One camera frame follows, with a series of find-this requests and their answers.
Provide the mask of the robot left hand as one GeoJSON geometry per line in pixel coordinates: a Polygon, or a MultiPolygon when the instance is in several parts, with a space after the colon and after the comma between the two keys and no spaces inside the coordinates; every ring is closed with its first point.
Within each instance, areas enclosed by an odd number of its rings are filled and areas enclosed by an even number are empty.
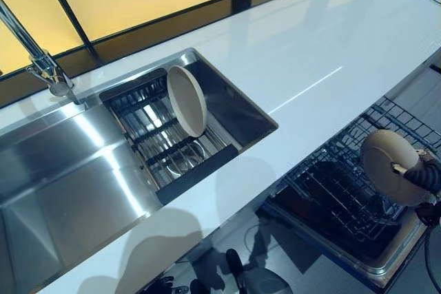
{"type": "Polygon", "coordinates": [[[154,281],[144,293],[148,294],[186,294],[189,293],[188,286],[174,286],[174,277],[166,276],[154,281]]]}

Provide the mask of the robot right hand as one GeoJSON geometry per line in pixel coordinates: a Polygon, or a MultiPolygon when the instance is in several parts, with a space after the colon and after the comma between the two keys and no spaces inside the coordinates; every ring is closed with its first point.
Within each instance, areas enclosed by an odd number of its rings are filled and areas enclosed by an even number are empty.
{"type": "Polygon", "coordinates": [[[429,150],[417,149],[419,163],[406,169],[398,163],[392,163],[394,173],[399,174],[413,185],[432,193],[440,192],[440,160],[429,150]]]}

